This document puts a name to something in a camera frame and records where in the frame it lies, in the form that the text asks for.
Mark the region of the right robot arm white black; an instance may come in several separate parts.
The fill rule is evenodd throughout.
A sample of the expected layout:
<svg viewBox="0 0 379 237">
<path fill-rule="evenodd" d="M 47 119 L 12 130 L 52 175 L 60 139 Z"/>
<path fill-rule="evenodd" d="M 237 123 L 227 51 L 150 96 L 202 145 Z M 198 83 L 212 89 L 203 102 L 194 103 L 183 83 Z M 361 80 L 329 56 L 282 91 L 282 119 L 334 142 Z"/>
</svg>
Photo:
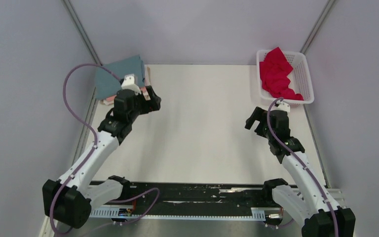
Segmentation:
<svg viewBox="0 0 379 237">
<path fill-rule="evenodd" d="M 256 107 L 245 128 L 268 140 L 270 151 L 288 171 L 298 192 L 282 178 L 264 182 L 263 202 L 280 205 L 301 228 L 303 237 L 352 237 L 356 217 L 342 207 L 315 176 L 301 142 L 291 135 L 286 111 L 266 111 Z"/>
</svg>

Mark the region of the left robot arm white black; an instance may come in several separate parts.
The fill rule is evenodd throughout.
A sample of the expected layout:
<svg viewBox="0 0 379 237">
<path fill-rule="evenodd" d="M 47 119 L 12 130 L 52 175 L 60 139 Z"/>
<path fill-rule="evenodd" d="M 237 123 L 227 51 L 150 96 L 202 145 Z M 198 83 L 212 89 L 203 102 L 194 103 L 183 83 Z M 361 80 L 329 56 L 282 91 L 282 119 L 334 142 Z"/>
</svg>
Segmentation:
<svg viewBox="0 0 379 237">
<path fill-rule="evenodd" d="M 131 191 L 123 177 L 111 176 L 102 184 L 89 185 L 105 160 L 121 145 L 140 115 L 160 110 L 161 98 L 152 86 L 136 93 L 132 89 L 118 91 L 114 106 L 94 132 L 93 143 L 58 180 L 47 180 L 42 187 L 45 215 L 72 228 L 81 228 L 90 214 L 101 205 L 115 200 L 126 204 Z"/>
</svg>

